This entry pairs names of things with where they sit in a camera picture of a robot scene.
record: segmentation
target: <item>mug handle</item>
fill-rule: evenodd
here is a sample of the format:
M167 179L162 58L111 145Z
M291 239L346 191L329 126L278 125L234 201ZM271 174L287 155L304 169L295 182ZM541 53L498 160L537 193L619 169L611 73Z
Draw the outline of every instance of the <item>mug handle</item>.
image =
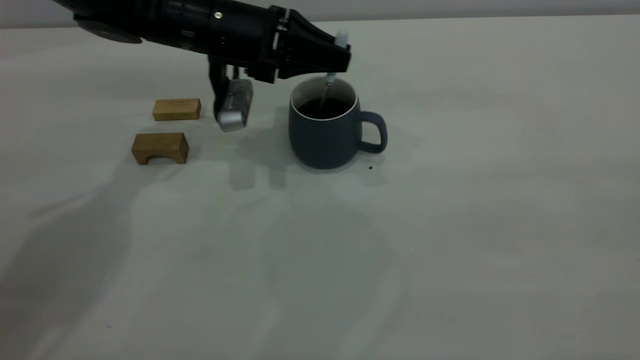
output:
M358 148L365 152L371 152L373 154L379 154L387 147L387 125L385 119L376 113L370 113L368 111L361 111L357 118L358 121L370 122L374 124L380 132L380 145L368 142L360 142Z

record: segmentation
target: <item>stirring stick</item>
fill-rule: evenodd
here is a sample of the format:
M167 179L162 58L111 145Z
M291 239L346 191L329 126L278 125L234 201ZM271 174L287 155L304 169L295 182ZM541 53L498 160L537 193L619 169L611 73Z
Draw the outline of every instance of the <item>stirring stick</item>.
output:
M349 40L349 32L346 30L339 30L338 34L335 36L335 40L333 43L338 45L339 47L347 47L347 41ZM326 101L326 96L329 93L329 88L331 84L335 81L336 75L334 72L329 72L326 75L326 86L324 87L322 98L320 99L320 108L318 109L318 115L322 112L324 107L324 102Z

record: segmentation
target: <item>mug rim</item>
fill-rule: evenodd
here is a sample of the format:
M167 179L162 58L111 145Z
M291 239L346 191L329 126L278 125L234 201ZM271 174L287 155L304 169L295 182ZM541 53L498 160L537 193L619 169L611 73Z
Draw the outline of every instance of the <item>mug rim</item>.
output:
M358 104L358 101L360 100L360 98L358 97L358 92L356 91L356 89L355 89L351 84L349 84L347 81L344 81L344 80L342 80L342 79L340 79L340 78L337 78L335 81L341 81L341 82L343 82L343 83L347 84L347 85L351 88L351 90L353 91L353 93L355 94L355 99L353 99L353 104L351 105L351 107L349 108L349 110L345 111L344 113L340 114L339 116L332 117L332 118L329 118L329 119L316 119L316 118L314 118L314 117L308 117L308 116L306 116L306 115L302 114L300 111L298 111L298 109L297 109L295 106L293 106L293 94L295 94L296 90L297 90L300 86L304 85L305 83L308 83L309 81L313 81L313 80L315 80L315 79L323 79L323 78L326 78L326 76L314 76L314 77L312 77L312 78L308 78L308 79L306 79L306 80L302 81L300 84L296 85L296 87L295 87L295 88L293 88L293 91L291 92L291 95L289 96L289 106L290 106L290 107L291 107L291 108L292 108L292 109L293 109L293 110L294 110L298 115L302 116L302 117L303 117L303 118L305 118L305 119L312 120L312 121L331 121L331 120L339 119L339 118L341 118L341 117L343 117L343 116L347 115L348 113L352 112L352 111L353 111L353 109L355 109L356 105Z

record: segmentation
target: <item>arch-shaped wooden block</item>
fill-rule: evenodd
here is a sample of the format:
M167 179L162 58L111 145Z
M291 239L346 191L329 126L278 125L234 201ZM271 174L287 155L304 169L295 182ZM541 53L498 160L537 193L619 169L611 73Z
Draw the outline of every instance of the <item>arch-shaped wooden block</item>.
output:
M150 158L171 158L184 164L189 144L184 133L137 134L131 152L140 165L148 164Z

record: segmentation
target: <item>wall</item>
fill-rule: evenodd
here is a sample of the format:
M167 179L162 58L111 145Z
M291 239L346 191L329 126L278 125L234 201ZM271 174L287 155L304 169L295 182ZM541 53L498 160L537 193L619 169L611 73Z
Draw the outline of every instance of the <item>wall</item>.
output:
M640 13L640 0L245 0L294 8L313 20ZM52 0L0 0L0 28L71 26Z

